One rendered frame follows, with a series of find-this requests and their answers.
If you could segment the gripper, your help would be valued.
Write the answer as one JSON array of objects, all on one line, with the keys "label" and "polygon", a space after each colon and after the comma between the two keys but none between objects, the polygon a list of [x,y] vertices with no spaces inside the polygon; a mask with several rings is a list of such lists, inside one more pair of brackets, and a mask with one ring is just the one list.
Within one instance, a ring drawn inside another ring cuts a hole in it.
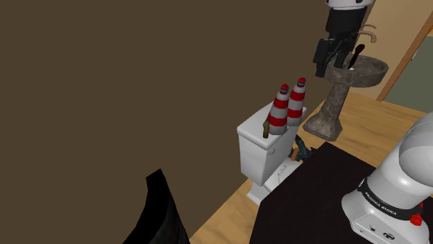
[{"label": "gripper", "polygon": [[334,41],[343,40],[334,61],[334,67],[342,68],[347,55],[353,51],[357,39],[357,32],[363,22],[367,7],[352,10],[336,10],[331,8],[325,30],[329,33],[327,39],[320,39],[314,54],[313,63],[316,65],[315,76],[324,77],[326,60],[332,54]]}]

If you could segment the black brush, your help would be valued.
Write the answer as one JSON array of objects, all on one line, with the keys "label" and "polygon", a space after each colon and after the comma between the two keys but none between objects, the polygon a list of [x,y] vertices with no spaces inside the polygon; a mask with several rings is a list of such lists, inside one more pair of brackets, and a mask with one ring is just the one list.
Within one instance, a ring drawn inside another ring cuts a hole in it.
[{"label": "black brush", "polygon": [[359,54],[364,50],[364,48],[365,48],[364,44],[359,44],[356,46],[355,53],[353,54],[347,69],[351,69],[353,67],[353,65],[356,63]]}]

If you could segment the red white striped cone bottle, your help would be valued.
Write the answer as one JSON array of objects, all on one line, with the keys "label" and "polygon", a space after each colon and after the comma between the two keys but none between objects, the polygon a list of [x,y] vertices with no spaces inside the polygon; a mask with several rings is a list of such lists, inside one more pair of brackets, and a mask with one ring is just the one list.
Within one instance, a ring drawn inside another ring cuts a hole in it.
[{"label": "red white striped cone bottle", "polygon": [[304,77],[299,78],[297,84],[290,93],[288,110],[287,110],[287,125],[299,126],[302,121],[303,102],[305,99],[305,83]]},{"label": "red white striped cone bottle", "polygon": [[272,135],[283,135],[287,131],[288,91],[289,86],[283,84],[273,101],[268,115],[269,133]]}]

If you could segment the dark teal figure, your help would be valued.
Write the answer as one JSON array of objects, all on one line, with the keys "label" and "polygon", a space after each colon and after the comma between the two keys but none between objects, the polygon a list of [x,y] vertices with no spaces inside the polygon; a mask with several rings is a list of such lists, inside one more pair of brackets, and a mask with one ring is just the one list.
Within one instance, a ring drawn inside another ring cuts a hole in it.
[{"label": "dark teal figure", "polygon": [[308,149],[305,142],[298,135],[295,137],[295,143],[299,149],[298,154],[296,155],[296,161],[304,162],[316,151],[316,148]]}]

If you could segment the white toilet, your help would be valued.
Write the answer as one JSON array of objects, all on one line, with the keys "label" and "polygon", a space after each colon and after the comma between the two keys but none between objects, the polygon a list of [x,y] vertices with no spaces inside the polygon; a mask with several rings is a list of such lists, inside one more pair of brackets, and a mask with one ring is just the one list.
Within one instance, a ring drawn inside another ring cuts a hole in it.
[{"label": "white toilet", "polygon": [[263,137],[262,123],[271,106],[269,103],[237,127],[241,172],[253,182],[247,196],[257,205],[300,166],[292,149],[297,126],[283,135]]}]

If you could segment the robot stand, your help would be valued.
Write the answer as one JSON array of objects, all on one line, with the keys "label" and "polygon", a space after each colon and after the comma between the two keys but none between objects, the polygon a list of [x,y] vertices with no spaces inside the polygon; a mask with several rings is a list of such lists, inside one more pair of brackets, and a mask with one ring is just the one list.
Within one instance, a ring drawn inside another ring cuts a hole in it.
[{"label": "robot stand", "polygon": [[[376,168],[324,143],[263,199],[250,244],[373,244],[352,230],[341,201]],[[433,195],[421,216],[433,244]]]}]

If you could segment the black curved furniture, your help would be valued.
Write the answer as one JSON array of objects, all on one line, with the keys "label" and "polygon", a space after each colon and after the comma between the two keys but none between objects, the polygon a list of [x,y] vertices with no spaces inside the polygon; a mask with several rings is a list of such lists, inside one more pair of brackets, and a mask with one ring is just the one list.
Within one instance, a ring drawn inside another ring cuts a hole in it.
[{"label": "black curved furniture", "polygon": [[191,244],[161,169],[146,177],[146,204],[122,244]]}]

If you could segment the grey stone pedestal sink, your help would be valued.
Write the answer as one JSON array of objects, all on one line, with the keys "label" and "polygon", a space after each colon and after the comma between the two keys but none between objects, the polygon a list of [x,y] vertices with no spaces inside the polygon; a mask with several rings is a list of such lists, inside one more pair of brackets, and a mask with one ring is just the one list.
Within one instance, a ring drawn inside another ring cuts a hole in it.
[{"label": "grey stone pedestal sink", "polygon": [[[357,36],[358,35],[370,36],[372,43],[377,41],[375,34],[366,30],[359,30],[357,32]],[[343,130],[339,115],[349,89],[351,87],[374,87],[382,81],[389,70],[387,63],[376,58],[362,55],[362,53],[359,54],[353,67],[347,69],[355,53],[355,48],[359,45],[357,43],[355,43],[353,51],[347,55],[342,68],[334,67],[334,61],[343,40],[334,41],[333,52],[326,60],[327,65],[323,78],[332,82],[333,87],[319,112],[309,117],[303,124],[304,131],[326,141],[336,141]]]}]

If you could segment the wooden door frame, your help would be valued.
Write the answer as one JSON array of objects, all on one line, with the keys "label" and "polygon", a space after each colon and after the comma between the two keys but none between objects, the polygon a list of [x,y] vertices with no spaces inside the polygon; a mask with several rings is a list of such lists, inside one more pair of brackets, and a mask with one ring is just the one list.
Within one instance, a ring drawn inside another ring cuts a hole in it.
[{"label": "wooden door frame", "polygon": [[406,53],[402,57],[398,66],[392,73],[391,77],[388,79],[386,85],[383,87],[382,91],[376,98],[377,101],[383,101],[388,93],[391,91],[392,87],[395,85],[397,79],[400,77],[401,73],[404,71],[405,67],[409,64],[409,61],[414,56],[415,52],[418,50],[423,40],[426,38],[427,34],[430,32],[433,27],[433,19],[432,17],[428,17],[426,22],[423,24],[422,28],[418,32],[417,36],[414,38],[414,41],[411,43]]}]

